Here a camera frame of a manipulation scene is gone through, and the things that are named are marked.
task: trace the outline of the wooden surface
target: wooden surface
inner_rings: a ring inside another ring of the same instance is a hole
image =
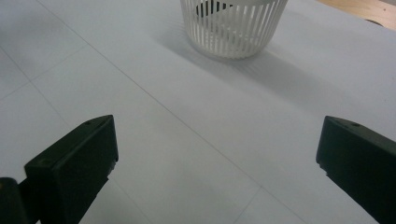
[[[376,21],[396,31],[396,6],[379,0],[319,0],[365,20]]]

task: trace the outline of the white table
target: white table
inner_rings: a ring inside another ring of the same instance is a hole
[[[396,139],[395,32],[290,0],[263,52],[225,61],[177,0],[39,2],[0,3],[21,83],[0,78],[0,175],[114,114],[120,162],[83,223],[376,223],[315,156],[326,115]]]

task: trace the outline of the white surface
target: white surface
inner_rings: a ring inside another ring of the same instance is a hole
[[[289,0],[265,51],[223,61],[191,46],[178,0],[27,2],[0,3],[0,77],[14,61],[33,80],[0,78],[0,175],[111,113],[120,161],[84,223],[376,223],[315,156],[325,115],[396,139],[396,33]]]

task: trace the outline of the white basket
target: white basket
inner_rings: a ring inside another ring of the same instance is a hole
[[[288,0],[180,0],[187,34],[204,51],[240,59],[262,50]]]

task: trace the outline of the plastic basket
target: plastic basket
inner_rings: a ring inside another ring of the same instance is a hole
[[[191,41],[205,52],[241,59],[274,35],[288,0],[180,0]]]

